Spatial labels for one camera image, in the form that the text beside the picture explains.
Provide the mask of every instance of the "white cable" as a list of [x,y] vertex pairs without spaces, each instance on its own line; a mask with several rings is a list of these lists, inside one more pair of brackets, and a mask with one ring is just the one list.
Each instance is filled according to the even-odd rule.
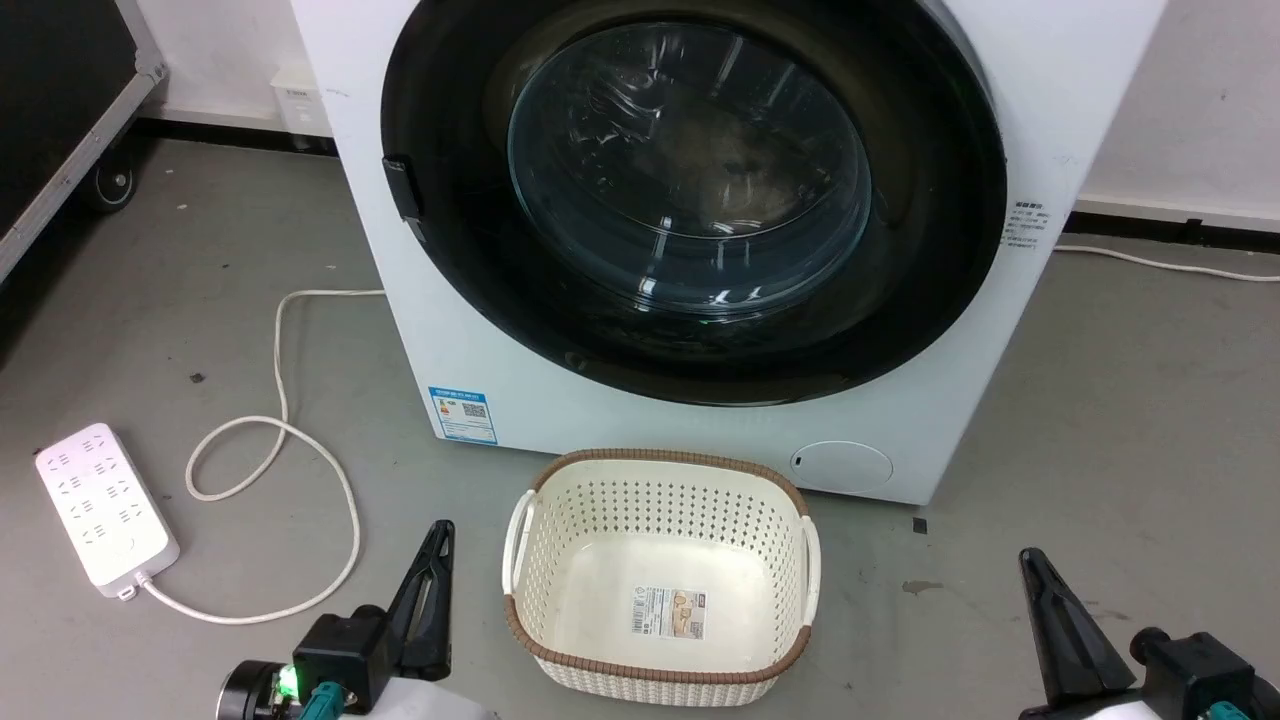
[[[204,502],[218,502],[219,500],[227,500],[228,497],[253,484],[253,480],[256,480],[262,473],[265,473],[266,469],[271,466],[271,462],[275,461],[275,456],[280,454],[280,447],[284,445],[284,438],[287,436],[292,434],[298,439],[301,439],[302,442],[306,442],[307,445],[314,447],[316,452],[320,454],[321,457],[329,461],[329,465],[333,466],[334,474],[338,475],[338,483],[342,484],[343,495],[347,496],[347,510],[351,512],[351,555],[347,557],[347,565],[344,565],[342,571],[338,573],[338,577],[332,583],[329,583],[329,587],[320,591],[320,594],[312,597],[311,600],[302,602],[300,605],[294,605],[293,607],[276,610],[275,612],[266,612],[264,615],[252,615],[250,618],[223,618],[221,615],[210,615],[207,612],[201,612],[200,610],[188,607],[178,602],[177,600],[169,597],[168,594],[160,592],[160,589],[156,588],[155,584],[151,582],[150,577],[147,577],[143,573],[138,573],[137,575],[138,584],[141,584],[147,592],[155,596],[156,600],[168,605],[169,607],[173,607],[174,610],[182,612],[183,615],[195,618],[196,620],[204,620],[206,623],[216,623],[219,625],[253,625],[257,623],[279,620],[280,618],[288,618],[289,615],[297,615],[298,612],[302,612],[305,610],[308,610],[319,605],[330,594],[333,594],[334,591],[337,591],[343,582],[347,580],[347,575],[351,575],[351,570],[355,569],[356,566],[356,559],[360,557],[360,515],[358,512],[356,512],[356,496],[351,492],[351,482],[347,480],[347,473],[344,473],[342,465],[338,464],[338,459],[334,457],[332,452],[325,450],[325,447],[320,445],[319,441],[316,441],[311,436],[306,434],[305,432],[289,424],[289,398],[285,397],[284,395],[284,378],[280,375],[280,324],[282,320],[284,319],[284,306],[288,305],[291,300],[294,300],[297,297],[303,297],[303,296],[369,297],[379,295],[387,295],[387,292],[381,290],[301,290],[298,292],[291,292],[289,295],[284,296],[284,300],[282,300],[280,304],[275,307],[275,341],[274,341],[275,389],[280,395],[280,418],[276,419],[276,418],[268,418],[266,415],[246,415],[244,418],[236,418],[234,420],[223,423],[221,425],[215,428],[214,432],[205,436],[205,439],[200,441],[200,445],[196,446],[196,450],[191,452],[191,459],[187,460],[187,492],[189,492],[192,497],[195,497],[196,500]],[[200,455],[205,452],[205,448],[209,447],[209,443],[212,442],[214,438],[216,438],[218,436],[223,434],[224,432],[237,425],[247,425],[251,423],[264,423],[268,425],[275,425],[276,428],[280,429],[280,433],[275,437],[275,445],[271,447],[271,451],[266,454],[266,459],[262,460],[261,465],[259,465],[256,470],[253,470],[247,478],[241,480],[239,484],[237,484],[229,491],[214,495],[206,495],[196,489],[196,482],[192,474],[196,468],[196,461],[200,459]]]
[[1226,270],[1216,270],[1213,268],[1201,268],[1199,265],[1174,265],[1171,263],[1158,263],[1156,260],[1147,260],[1144,258],[1135,258],[1124,252],[1116,252],[1115,250],[1107,250],[1106,247],[1092,247],[1088,245],[1059,245],[1053,250],[1059,252],[1088,252],[1092,255],[1106,255],[1107,258],[1128,260],[1129,263],[1137,263],[1148,268],[1178,270],[1180,273],[1199,273],[1202,275],[1213,275],[1215,278],[1226,278],[1231,281],[1245,281],[1253,283],[1280,282],[1280,275],[1243,275],[1240,273],[1229,273]]

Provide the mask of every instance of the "wall outlet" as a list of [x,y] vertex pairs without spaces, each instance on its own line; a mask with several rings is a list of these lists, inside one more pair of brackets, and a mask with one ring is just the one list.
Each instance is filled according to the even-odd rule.
[[280,68],[271,78],[275,102],[280,108],[280,122],[293,135],[333,137],[329,118],[324,111],[320,88],[311,69],[303,65]]
[[106,597],[137,592],[178,559],[178,541],[156,511],[120,441],[102,423],[36,455],[36,470],[91,583]]

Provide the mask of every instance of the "caster wheel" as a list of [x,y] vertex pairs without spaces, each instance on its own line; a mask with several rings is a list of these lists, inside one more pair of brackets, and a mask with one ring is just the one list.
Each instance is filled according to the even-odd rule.
[[116,213],[133,200],[138,186],[133,177],[133,163],[118,150],[99,158],[76,191],[81,201],[97,213]]

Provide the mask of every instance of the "floor stain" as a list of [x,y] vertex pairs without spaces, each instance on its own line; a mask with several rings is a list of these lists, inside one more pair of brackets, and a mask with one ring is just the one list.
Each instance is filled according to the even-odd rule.
[[918,596],[924,591],[937,591],[942,589],[943,587],[946,585],[943,585],[942,583],[932,583],[929,580],[908,580],[902,583],[902,592],[909,592],[911,594]]
[[1133,618],[1115,610],[1098,610],[1097,612],[1089,612],[1089,615],[1094,620],[1133,620]]

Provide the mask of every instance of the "concrete floor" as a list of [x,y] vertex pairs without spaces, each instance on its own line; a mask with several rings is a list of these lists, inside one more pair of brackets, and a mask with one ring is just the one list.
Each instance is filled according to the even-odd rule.
[[[0,297],[5,716],[205,716],[237,662],[287,659],[319,610],[388,602],[438,518],[460,532],[445,687],[507,720],[699,715],[562,689],[516,646],[502,528],[548,457],[434,439],[379,299],[310,300],[287,318],[294,421],[342,459],[366,525],[348,583],[317,611],[251,628],[99,596],[32,468],[36,448],[97,420],[182,543],[159,578],[169,593],[256,614],[329,583],[348,524],[310,448],[291,442],[257,486],[215,505],[186,493],[183,466],[215,425],[278,411],[282,296],[379,284],[334,160],[164,142],[141,178],[133,204],[81,245],[41,241],[68,242],[47,292]],[[1280,256],[1100,242],[1280,273]],[[1148,624],[1210,630],[1280,676],[1280,630],[1261,615],[1280,596],[1277,318],[1275,286],[1055,258],[933,505],[809,498],[826,556],[813,643],[764,700],[723,715],[1016,716],[1042,700],[1015,564],[1030,544],[1117,647]],[[198,483],[229,487],[271,438],[219,442]],[[929,534],[911,532],[916,514]]]

